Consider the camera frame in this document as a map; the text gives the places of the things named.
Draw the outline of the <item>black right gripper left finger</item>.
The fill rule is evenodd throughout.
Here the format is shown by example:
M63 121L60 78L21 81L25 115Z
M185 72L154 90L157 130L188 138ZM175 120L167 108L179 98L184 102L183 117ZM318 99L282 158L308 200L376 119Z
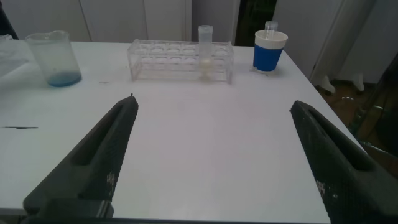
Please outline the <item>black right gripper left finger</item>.
M133 95L118 101L24 199L38 218L100 218L111 201L139 105Z

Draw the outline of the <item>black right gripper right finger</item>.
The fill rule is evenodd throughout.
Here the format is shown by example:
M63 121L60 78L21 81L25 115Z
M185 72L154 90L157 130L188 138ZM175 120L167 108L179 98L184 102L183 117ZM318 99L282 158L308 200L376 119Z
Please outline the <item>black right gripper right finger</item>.
M331 223L397 223L397 179L314 107L290 112Z

